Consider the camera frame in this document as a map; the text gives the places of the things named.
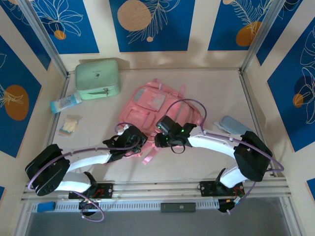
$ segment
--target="mint green pouch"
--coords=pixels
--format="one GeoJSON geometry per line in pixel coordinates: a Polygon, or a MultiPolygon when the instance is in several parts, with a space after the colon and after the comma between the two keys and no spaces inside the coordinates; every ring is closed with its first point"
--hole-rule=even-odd
{"type": "Polygon", "coordinates": [[[117,95],[121,89],[117,62],[109,59],[78,65],[75,86],[83,100],[117,95]]]}

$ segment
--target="small packet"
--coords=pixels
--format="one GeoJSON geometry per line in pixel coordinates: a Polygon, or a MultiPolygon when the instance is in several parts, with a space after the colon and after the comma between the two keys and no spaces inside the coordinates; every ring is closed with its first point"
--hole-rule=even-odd
{"type": "Polygon", "coordinates": [[[64,119],[62,127],[59,129],[59,134],[71,136],[71,134],[77,129],[79,119],[67,117],[64,119]]]}

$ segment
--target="pink backpack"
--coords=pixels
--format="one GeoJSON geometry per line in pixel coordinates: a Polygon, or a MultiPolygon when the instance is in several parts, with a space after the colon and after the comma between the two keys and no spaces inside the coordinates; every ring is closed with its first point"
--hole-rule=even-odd
{"type": "MultiPolygon", "coordinates": [[[[166,110],[173,102],[184,98],[185,89],[186,86],[181,86],[180,91],[177,92],[162,84],[159,79],[154,79],[139,87],[121,112],[119,123],[131,123],[148,136],[142,151],[148,149],[151,151],[142,161],[143,164],[146,165],[158,151],[154,144],[154,137],[161,131],[156,127],[156,123],[165,115],[166,110]]],[[[200,112],[189,101],[174,104],[167,115],[180,125],[185,123],[199,125],[202,121],[200,112]]],[[[132,154],[131,152],[128,157],[141,155],[142,153],[132,154]]]]}

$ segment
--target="white table surface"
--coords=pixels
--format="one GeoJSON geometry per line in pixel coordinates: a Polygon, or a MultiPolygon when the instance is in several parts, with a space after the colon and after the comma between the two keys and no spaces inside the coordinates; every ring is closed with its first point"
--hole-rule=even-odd
{"type": "MultiPolygon", "coordinates": [[[[186,85],[186,98],[205,105],[208,117],[205,127],[221,132],[214,121],[229,115],[254,130],[254,124],[236,70],[214,71],[206,69],[124,70],[120,72],[122,91],[119,95],[84,100],[61,112],[57,130],[67,116],[80,116],[77,130],[70,137],[55,134],[53,143],[60,148],[94,146],[115,135],[114,126],[119,114],[133,92],[146,82],[159,78],[166,85],[179,89],[186,85]]],[[[74,75],[71,76],[67,95],[75,92],[74,75]]],[[[163,148],[147,164],[143,157],[123,158],[107,164],[93,165],[76,170],[89,171],[97,181],[160,181],[200,180],[216,178],[224,167],[235,160],[222,153],[203,148],[187,148],[183,154],[174,154],[163,148]]]]}

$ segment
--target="grey floor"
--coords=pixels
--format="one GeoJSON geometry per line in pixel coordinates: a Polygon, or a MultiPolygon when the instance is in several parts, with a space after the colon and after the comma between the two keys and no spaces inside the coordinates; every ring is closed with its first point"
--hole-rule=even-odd
{"type": "Polygon", "coordinates": [[[79,213],[33,213],[27,236],[289,236],[279,199],[246,199],[231,215],[218,210],[195,213],[106,212],[93,223],[79,213]]]}

